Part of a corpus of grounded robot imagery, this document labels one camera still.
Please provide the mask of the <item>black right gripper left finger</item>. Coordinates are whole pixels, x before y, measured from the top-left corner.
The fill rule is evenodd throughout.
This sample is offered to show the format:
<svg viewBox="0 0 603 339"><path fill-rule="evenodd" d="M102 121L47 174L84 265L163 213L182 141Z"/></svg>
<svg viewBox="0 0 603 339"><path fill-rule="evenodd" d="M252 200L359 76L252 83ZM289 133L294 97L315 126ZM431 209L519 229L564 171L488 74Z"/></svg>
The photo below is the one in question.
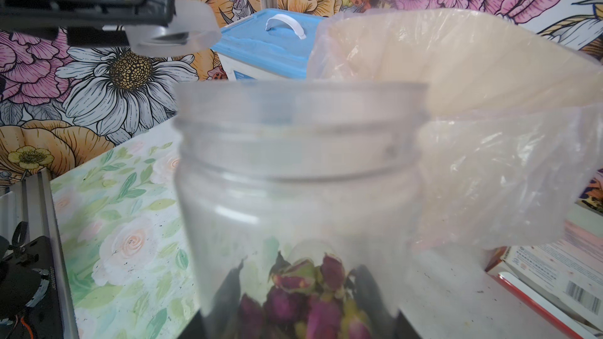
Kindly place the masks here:
<svg viewBox="0 0 603 339"><path fill-rule="evenodd" d="M193 338L234 338L237 311L240 306L240 273L243 261L232 268L216 292L212 309L204 312L200 309L191 318L179 339Z"/></svg>

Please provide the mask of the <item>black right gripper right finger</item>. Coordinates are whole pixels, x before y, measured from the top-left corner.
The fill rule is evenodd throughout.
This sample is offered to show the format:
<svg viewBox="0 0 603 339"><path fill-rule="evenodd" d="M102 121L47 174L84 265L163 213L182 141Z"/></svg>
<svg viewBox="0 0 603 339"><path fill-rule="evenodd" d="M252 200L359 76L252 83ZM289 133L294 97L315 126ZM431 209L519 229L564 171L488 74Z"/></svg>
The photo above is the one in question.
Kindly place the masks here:
<svg viewBox="0 0 603 339"><path fill-rule="evenodd" d="M359 308L367 313L374 338L422 338L400 309L391 313L386 308L380 288L365 265L354 268L350 277L353 280L353 297Z"/></svg>

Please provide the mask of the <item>clear jar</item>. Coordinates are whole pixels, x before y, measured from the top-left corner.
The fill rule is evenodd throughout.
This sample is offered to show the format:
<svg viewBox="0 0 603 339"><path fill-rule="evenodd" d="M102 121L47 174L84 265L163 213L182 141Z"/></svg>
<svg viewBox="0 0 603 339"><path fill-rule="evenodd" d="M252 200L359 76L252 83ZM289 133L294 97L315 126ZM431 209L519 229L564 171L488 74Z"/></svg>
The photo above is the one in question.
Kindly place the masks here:
<svg viewBox="0 0 603 339"><path fill-rule="evenodd" d="M423 84L182 83L176 97L175 186L199 310L243 261L234 338L374 338L353 297L361 265L403 312Z"/></svg>

